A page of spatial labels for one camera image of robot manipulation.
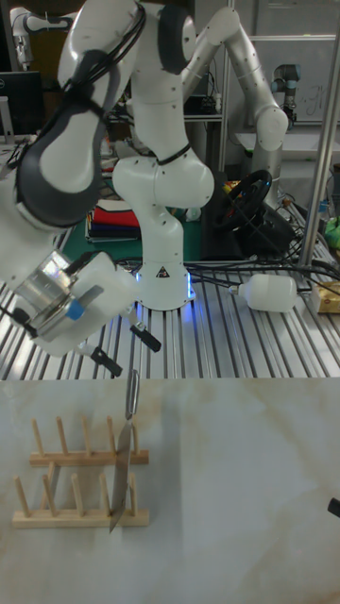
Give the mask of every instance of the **metal frame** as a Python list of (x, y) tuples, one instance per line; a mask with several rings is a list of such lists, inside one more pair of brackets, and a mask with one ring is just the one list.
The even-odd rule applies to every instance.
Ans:
[(335, 40), (331, 60), (330, 81), (327, 90), (326, 106), (322, 121), (322, 129), (317, 147), (317, 157), (314, 171), (312, 199), (308, 211), (306, 228), (302, 242), (300, 264), (310, 264), (312, 261), (315, 240), (319, 225), (319, 206), (324, 198), (329, 167), (332, 157), (336, 125), (340, 114), (340, 27)]

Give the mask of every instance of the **steering wheel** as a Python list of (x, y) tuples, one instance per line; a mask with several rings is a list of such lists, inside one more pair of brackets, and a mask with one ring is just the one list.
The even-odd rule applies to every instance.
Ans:
[(266, 170), (257, 170), (243, 178), (224, 197), (212, 221), (215, 230), (226, 232), (246, 225), (264, 201), (272, 183), (272, 177)]

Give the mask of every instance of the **kitchen knife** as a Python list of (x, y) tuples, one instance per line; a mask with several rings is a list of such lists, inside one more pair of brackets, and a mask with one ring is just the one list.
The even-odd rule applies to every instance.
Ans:
[(127, 379), (126, 424), (118, 439), (117, 459), (114, 470), (113, 493), (111, 503), (110, 532), (122, 517), (127, 505), (128, 469), (131, 451), (132, 417), (137, 411), (140, 377), (132, 369)]

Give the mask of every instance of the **wooden peg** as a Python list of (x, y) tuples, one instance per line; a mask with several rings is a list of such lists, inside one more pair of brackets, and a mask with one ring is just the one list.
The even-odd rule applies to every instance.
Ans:
[[(47, 472), (47, 478), (48, 478), (48, 482), (51, 484), (52, 482), (52, 477), (53, 477), (53, 473), (55, 471), (55, 463), (53, 461), (51, 461), (48, 464), (48, 472)], [(41, 501), (41, 505), (40, 505), (40, 509), (41, 510), (45, 510), (46, 509), (46, 505), (47, 505), (47, 496), (46, 496), (46, 492), (43, 491), (42, 493), (42, 501)]]
[(107, 516), (110, 516), (111, 508), (110, 508), (110, 501), (109, 501), (109, 494), (108, 494), (108, 485), (106, 482), (105, 474), (101, 474), (99, 476), (99, 482), (100, 482), (100, 490), (101, 490), (101, 494), (102, 494), (102, 498), (103, 498), (104, 511)]
[(137, 491), (136, 491), (136, 477), (134, 474), (130, 474), (128, 477), (130, 498), (131, 498), (131, 513), (132, 516), (137, 516), (138, 505), (137, 505)]
[(75, 500), (76, 500), (76, 510), (78, 512), (79, 517), (81, 518), (84, 515), (84, 506), (82, 504), (81, 492), (79, 487), (79, 480), (77, 474), (73, 474), (71, 476), (72, 486), (74, 488)]
[(52, 491), (51, 491), (51, 487), (50, 487), (50, 483), (49, 483), (47, 474), (43, 475), (42, 482), (43, 482), (43, 488), (44, 488), (45, 493), (46, 493), (48, 507), (49, 507), (49, 509), (51, 511), (52, 516), (56, 517), (57, 516), (57, 508), (55, 506), (55, 502), (54, 502), (54, 499), (53, 499), (53, 495), (52, 495)]
[(110, 452), (112, 453), (112, 455), (116, 455), (116, 447), (115, 447), (114, 434), (113, 434), (113, 428), (112, 428), (112, 418), (110, 415), (108, 415), (108, 417), (107, 417), (107, 422), (108, 422), (108, 431), (109, 431)]
[(68, 455), (68, 448), (67, 448), (66, 439), (65, 439), (65, 432), (64, 432), (63, 425), (61, 422), (61, 417), (56, 417), (56, 422), (57, 422), (57, 428), (58, 428), (58, 432), (59, 432), (62, 453), (64, 455)]
[(133, 446), (134, 446), (133, 452), (135, 455), (140, 455), (141, 449), (139, 446), (139, 434), (138, 434), (138, 428), (136, 425), (135, 418), (133, 418), (133, 420), (132, 420), (132, 433), (133, 433)]
[(14, 482), (15, 482), (15, 487), (16, 487), (17, 494), (18, 494), (18, 497), (19, 497), (19, 500), (21, 503), (21, 507), (23, 508), (24, 517), (29, 518), (30, 511), (29, 511), (29, 507), (27, 506), (27, 501), (26, 501), (22, 482), (18, 476), (14, 477)]
[(34, 434), (35, 441), (37, 443), (39, 454), (43, 457), (44, 452), (43, 452), (42, 438), (41, 438), (40, 432), (38, 430), (37, 420), (34, 417), (32, 417), (32, 419), (31, 419), (31, 424), (32, 424), (33, 434)]
[(83, 415), (82, 418), (81, 418), (81, 425), (82, 425), (83, 433), (84, 433), (86, 455), (88, 457), (91, 457), (92, 450), (91, 450), (91, 445), (90, 445), (89, 429), (88, 429), (87, 419), (86, 419), (85, 415)]

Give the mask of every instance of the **blue led light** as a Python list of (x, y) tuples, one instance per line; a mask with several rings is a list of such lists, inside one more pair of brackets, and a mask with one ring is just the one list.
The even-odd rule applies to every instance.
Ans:
[(191, 275), (188, 273), (188, 298), (191, 297)]

